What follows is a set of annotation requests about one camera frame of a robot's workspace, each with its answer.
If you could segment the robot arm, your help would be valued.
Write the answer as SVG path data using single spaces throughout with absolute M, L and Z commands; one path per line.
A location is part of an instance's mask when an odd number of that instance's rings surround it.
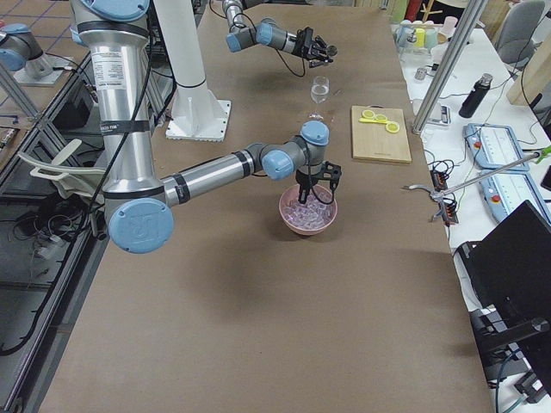
M 264 1 L 225 0 L 222 2 L 222 10 L 229 29 L 226 44 L 231 52 L 240 52 L 255 45 L 263 45 L 304 59 L 310 68 L 333 62 L 333 57 L 337 55 L 337 48 L 327 44 L 321 36 L 315 35 L 310 27 L 292 33 L 280 28 L 270 17 L 253 23 L 245 11 L 261 3 Z
M 108 234 L 120 249 L 144 254 L 162 247 L 173 232 L 173 206 L 260 171 L 275 181 L 293 176 L 300 202 L 319 181 L 337 187 L 341 170 L 325 158 L 329 130 L 318 120 L 305 123 L 284 144 L 249 145 L 158 178 L 145 102 L 152 20 L 158 21 L 174 79 L 169 136 L 221 141 L 231 110 L 207 86 L 191 3 L 74 1 L 71 11 L 77 37 L 90 49 L 108 159 L 96 193 L 104 198 Z

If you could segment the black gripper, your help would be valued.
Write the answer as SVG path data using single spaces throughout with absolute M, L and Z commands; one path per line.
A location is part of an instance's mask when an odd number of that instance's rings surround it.
M 296 170 L 295 180 L 300 185 L 298 202 L 301 205 L 305 205 L 307 203 L 308 195 L 310 194 L 312 187 L 318 182 L 319 174 L 322 169 L 322 166 L 317 165 L 310 171 L 307 170 L 307 166 Z
M 294 55 L 305 59 L 310 68 L 327 66 L 334 61 L 329 56 L 323 56 L 327 48 L 325 41 L 314 34 L 313 29 L 306 27 L 297 32 L 294 45 Z

